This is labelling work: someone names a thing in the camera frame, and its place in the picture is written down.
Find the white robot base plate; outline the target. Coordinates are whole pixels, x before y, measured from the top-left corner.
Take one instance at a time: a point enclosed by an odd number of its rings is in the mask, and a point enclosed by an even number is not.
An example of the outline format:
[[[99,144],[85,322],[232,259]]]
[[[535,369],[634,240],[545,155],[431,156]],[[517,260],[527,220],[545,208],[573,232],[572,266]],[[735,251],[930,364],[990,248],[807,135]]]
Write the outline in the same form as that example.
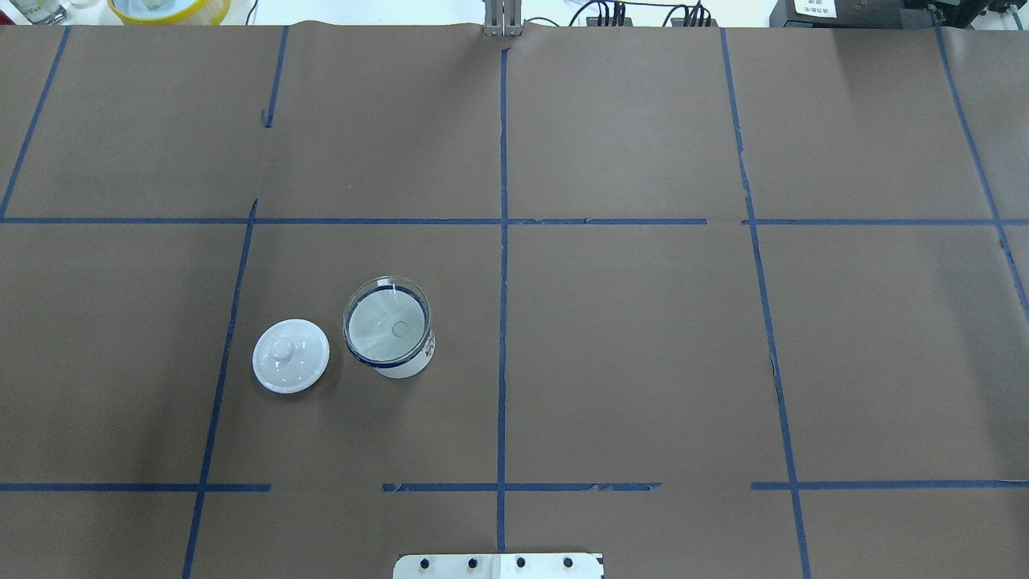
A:
[[[409,554],[393,578],[604,578],[603,556],[588,552]]]

